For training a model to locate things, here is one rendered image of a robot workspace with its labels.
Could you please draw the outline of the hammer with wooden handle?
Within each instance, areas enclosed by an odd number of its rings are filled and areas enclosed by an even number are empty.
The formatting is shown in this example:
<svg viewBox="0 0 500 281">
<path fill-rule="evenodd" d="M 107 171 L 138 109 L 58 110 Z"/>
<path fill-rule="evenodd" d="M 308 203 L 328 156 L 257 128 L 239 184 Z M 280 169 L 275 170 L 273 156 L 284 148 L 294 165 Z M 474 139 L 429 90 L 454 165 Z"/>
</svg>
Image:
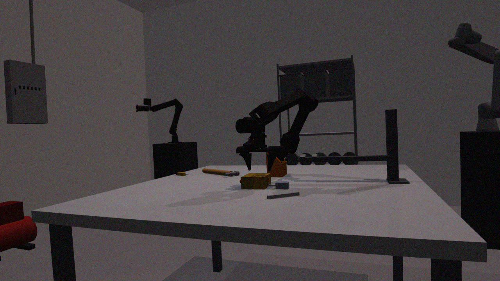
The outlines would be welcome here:
<svg viewBox="0 0 500 281">
<path fill-rule="evenodd" d="M 238 176 L 239 171 L 225 171 L 225 170 L 217 170 L 217 169 L 202 169 L 203 173 L 206 174 L 218 174 L 218 175 L 224 175 L 224 176 Z"/>
</svg>

